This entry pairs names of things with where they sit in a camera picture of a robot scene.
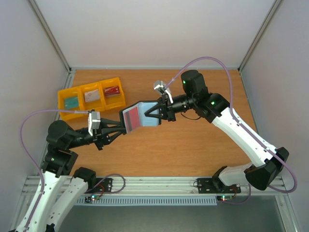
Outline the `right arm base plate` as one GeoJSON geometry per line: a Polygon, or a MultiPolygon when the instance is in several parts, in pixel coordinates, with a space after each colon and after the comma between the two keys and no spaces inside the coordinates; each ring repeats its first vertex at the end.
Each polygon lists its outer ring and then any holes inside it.
{"type": "Polygon", "coordinates": [[[215,180],[210,177],[197,178],[193,182],[193,187],[198,189],[199,194],[216,193],[216,194],[233,194],[241,193],[240,187],[237,185],[226,186],[220,180],[215,180]]]}

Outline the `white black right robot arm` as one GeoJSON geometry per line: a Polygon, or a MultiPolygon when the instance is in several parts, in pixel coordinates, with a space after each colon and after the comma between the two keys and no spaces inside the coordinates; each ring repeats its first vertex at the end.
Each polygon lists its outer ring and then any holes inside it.
{"type": "Polygon", "coordinates": [[[222,95],[208,91],[203,75],[197,70],[185,71],[181,74],[181,81],[184,94],[177,97],[172,97],[163,81],[156,81],[154,90],[161,97],[155,106],[145,112],[145,116],[175,121],[176,113],[193,109],[200,118],[227,134],[251,161],[241,166],[220,168],[212,176],[214,188],[222,192],[235,184],[250,184],[258,190],[270,187],[287,161],[287,149],[276,148],[261,138],[222,95]]]}

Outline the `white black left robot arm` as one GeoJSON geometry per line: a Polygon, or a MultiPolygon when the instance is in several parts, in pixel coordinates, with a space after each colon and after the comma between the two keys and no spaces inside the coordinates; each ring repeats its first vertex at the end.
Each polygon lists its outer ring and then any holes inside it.
{"type": "Polygon", "coordinates": [[[104,118],[89,119],[88,127],[79,130],[63,120],[54,121],[48,128],[48,149],[39,168],[38,188],[15,231],[57,232],[77,199],[100,184],[96,172],[85,167],[69,176],[78,158],[71,149],[95,144],[101,150],[125,133],[122,122],[104,118]]]}

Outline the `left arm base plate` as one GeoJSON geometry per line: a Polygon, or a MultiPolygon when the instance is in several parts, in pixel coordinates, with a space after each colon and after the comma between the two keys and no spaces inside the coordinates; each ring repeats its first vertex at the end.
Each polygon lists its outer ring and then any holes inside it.
{"type": "Polygon", "coordinates": [[[111,192],[112,191],[112,178],[106,178],[102,182],[100,182],[95,188],[87,190],[86,194],[99,194],[104,192],[111,192]]]}

